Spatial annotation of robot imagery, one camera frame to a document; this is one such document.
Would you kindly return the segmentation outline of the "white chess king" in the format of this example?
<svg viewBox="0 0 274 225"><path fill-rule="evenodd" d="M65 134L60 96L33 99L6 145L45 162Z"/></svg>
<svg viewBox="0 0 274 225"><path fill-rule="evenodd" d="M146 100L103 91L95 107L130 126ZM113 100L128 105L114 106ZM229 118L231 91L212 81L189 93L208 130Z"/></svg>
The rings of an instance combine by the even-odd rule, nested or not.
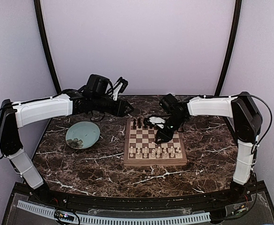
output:
<svg viewBox="0 0 274 225"><path fill-rule="evenodd" d="M155 149L152 149L152 151L150 153L150 158L151 159L156 158L156 150Z"/></svg>

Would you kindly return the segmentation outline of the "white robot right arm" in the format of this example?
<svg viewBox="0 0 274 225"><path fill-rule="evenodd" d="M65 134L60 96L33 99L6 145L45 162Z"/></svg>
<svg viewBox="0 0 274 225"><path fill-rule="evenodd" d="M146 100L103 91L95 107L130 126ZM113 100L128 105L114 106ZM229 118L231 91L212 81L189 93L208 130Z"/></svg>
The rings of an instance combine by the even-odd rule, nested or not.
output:
<svg viewBox="0 0 274 225"><path fill-rule="evenodd" d="M174 132L191 116L232 118L238 146L233 181L239 185L247 183L256 163L256 151L263 121L252 95L248 92L227 97L198 95L179 101L172 94L168 94L160 100L160 106L169 117L165 120L162 116L152 115L148 119L150 125L158 126L156 144L169 142Z"/></svg>

